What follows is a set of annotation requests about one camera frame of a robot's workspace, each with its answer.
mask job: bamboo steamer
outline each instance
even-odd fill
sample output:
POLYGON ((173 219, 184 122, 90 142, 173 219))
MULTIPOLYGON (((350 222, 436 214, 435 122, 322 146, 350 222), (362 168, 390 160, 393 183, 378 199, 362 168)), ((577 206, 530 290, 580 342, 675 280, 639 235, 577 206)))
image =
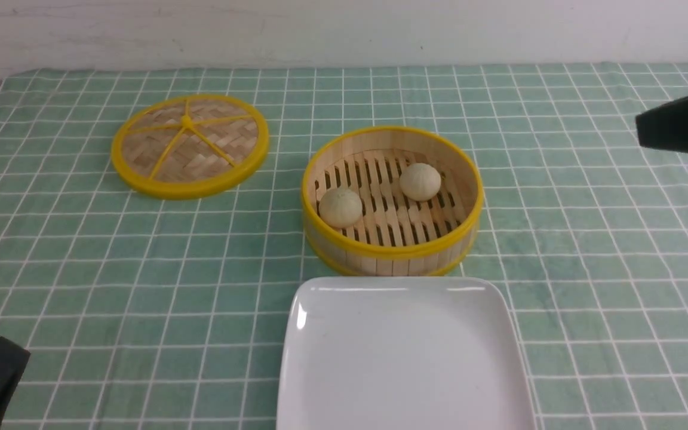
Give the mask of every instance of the bamboo steamer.
POLYGON ((426 276, 450 272, 469 253, 480 227, 480 172, 454 144, 417 128, 373 127, 336 138, 317 152, 302 180, 304 235, 317 256, 344 275, 426 276), (412 201, 399 177, 412 163, 440 172, 440 192, 412 201), (334 229, 318 205, 347 187, 363 200, 363 218, 334 229))

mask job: bamboo steamer lid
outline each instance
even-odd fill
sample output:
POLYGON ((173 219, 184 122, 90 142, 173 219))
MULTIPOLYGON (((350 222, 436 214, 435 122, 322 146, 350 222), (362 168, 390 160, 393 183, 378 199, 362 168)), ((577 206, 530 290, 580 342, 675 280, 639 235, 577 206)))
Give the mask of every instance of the bamboo steamer lid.
POLYGON ((262 114, 220 95, 179 97, 128 120, 112 146, 112 163, 128 185, 164 199, 202 198, 235 187, 268 152, 262 114))

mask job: white plate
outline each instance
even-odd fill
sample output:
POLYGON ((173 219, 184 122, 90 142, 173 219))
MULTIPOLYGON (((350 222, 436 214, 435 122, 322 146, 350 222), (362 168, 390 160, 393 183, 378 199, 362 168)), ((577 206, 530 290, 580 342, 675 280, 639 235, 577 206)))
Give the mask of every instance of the white plate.
POLYGON ((505 302, 469 278, 317 278, 288 319, 277 430, 533 430, 505 302))

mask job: yellow rim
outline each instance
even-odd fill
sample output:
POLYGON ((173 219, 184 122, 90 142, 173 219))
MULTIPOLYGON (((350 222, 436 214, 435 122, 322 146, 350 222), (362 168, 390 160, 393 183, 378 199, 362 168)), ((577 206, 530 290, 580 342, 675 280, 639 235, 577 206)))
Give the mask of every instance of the yellow rim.
MULTIPOLYGON (((270 132, 268 130, 267 122, 265 121, 265 117, 262 116, 259 110, 254 108, 254 106, 232 97, 221 96, 217 94, 200 94, 197 96, 184 96, 165 100, 161 103, 156 103, 155 105, 150 106, 132 116, 131 119, 129 119, 120 130, 118 130, 118 132, 115 134, 115 138, 113 138, 113 144, 111 147, 111 161, 113 163, 113 167, 118 172, 118 175, 121 176, 121 179, 128 183, 130 187, 134 188, 134 190, 137 190, 141 193, 149 194, 151 196, 155 196, 156 198, 162 199, 203 198, 204 196, 210 196, 211 194, 221 193, 224 190, 229 190, 251 176, 251 174, 259 169, 259 166, 262 165, 265 157, 267 157, 269 145, 270 132), (227 173, 221 174, 217 177, 212 177, 212 179, 200 180, 199 182, 159 182, 159 180, 153 180, 149 177, 144 177, 141 174, 137 174, 137 172, 133 171, 128 164, 126 164, 126 161, 122 155, 122 143, 128 133, 139 133, 142 128, 139 130, 132 130, 131 126, 136 124, 136 122, 141 119, 143 115, 150 111, 182 102, 186 103, 186 106, 189 106, 189 102, 191 100, 221 100, 238 106, 248 112, 248 116, 250 116, 257 125, 256 146, 254 147, 254 150, 251 151, 251 154, 249 154, 248 157, 243 160, 243 162, 235 164, 234 167, 227 173)), ((226 160, 228 163, 232 164, 232 160, 230 158, 226 158, 226 160)))
MULTIPOLYGON (((437 269, 434 272, 429 272, 426 275, 422 276, 443 276, 447 275, 449 272, 451 272, 453 269, 455 269, 458 264, 463 261, 464 258, 466 258, 466 255, 472 250, 472 247, 474 245, 474 240, 476 239, 476 234, 474 235, 475 237, 472 238, 472 241, 469 243, 469 247, 466 247, 466 250, 463 251, 463 253, 456 259, 450 262, 447 266, 443 267, 442 269, 437 269)), ((306 236, 306 231, 304 232, 304 237, 306 237, 306 242, 309 245, 309 248, 312 248, 312 251, 315 253, 317 258, 321 259, 322 262, 324 262, 328 267, 331 267, 331 269, 336 270, 336 272, 346 275, 346 276, 367 276, 363 275, 361 273, 355 272, 352 269, 347 269, 347 267, 342 266, 341 264, 338 264, 337 262, 333 261, 332 259, 328 258, 327 255, 323 254, 320 250, 315 247, 315 244, 312 243, 311 240, 309 240, 309 237, 306 236)))
POLYGON ((469 158, 469 156, 467 156, 466 153, 462 152, 462 150, 458 149, 458 147, 454 145, 453 142, 443 137, 440 137, 437 134, 420 130, 420 128, 399 127, 392 125, 382 127, 361 128, 360 130, 351 131, 351 133, 342 134, 338 138, 333 139, 332 141, 325 144, 325 146, 318 150, 314 157, 309 161, 308 166, 306 166, 306 169, 304 170, 304 176, 302 179, 303 185, 304 183, 308 183, 309 172, 311 171, 312 165, 315 164, 315 161, 317 161, 317 159, 320 157, 320 155, 323 154, 323 152, 325 152, 325 150, 335 145, 336 142, 339 142, 342 139, 348 139, 352 136, 357 136, 357 134, 373 133, 374 131, 382 130, 410 131, 411 133, 423 134, 424 136, 431 137, 437 140, 438 142, 442 142, 443 144, 447 145, 448 147, 450 147, 450 149, 453 149, 454 152, 456 152, 456 154, 462 158, 462 160, 466 161, 466 163, 469 164, 469 167, 472 169, 472 172, 474 173, 474 179, 477 185, 477 199, 474 202, 474 207, 472 208, 472 212, 469 214, 469 217, 467 217, 466 220, 464 220, 461 223, 461 225, 458 226, 458 228, 454 229, 448 234, 445 234, 445 236, 439 237, 438 239, 434 239, 426 243, 421 243, 421 245, 407 245, 406 247, 381 247, 380 245, 371 245, 368 243, 358 242, 354 239, 349 239, 349 237, 345 237, 340 232, 335 231, 335 229, 331 228, 328 224, 323 222, 323 220, 321 220, 320 217, 317 216, 317 212, 314 210, 312 202, 309 201, 308 197, 306 196, 306 193, 304 192, 304 187, 302 186, 301 201, 303 212, 306 214, 309 221, 311 221, 313 227, 317 231, 319 231, 320 234, 322 234, 327 240, 330 240, 331 242, 335 243, 339 248, 344 248, 344 250, 352 251, 353 253, 357 253, 361 256, 368 256, 372 258, 388 257, 390 259, 412 259, 416 257, 428 256, 429 254, 434 254, 438 251, 445 250, 445 248, 450 247, 451 245, 453 245, 453 243, 456 243, 459 240, 461 240, 462 237, 466 235, 467 232, 469 232, 469 229, 471 229, 474 226, 474 224, 476 224, 477 221, 480 219, 480 213, 483 210, 483 201, 485 201, 485 194, 483 191, 483 180, 480 177, 480 171, 477 170, 477 167, 469 158))

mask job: white wall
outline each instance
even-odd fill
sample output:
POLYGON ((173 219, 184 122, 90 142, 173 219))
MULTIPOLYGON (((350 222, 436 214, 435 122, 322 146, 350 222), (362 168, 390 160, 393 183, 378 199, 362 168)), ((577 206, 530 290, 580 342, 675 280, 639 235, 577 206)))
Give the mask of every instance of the white wall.
POLYGON ((0 0, 0 75, 587 60, 688 60, 688 1, 0 0))

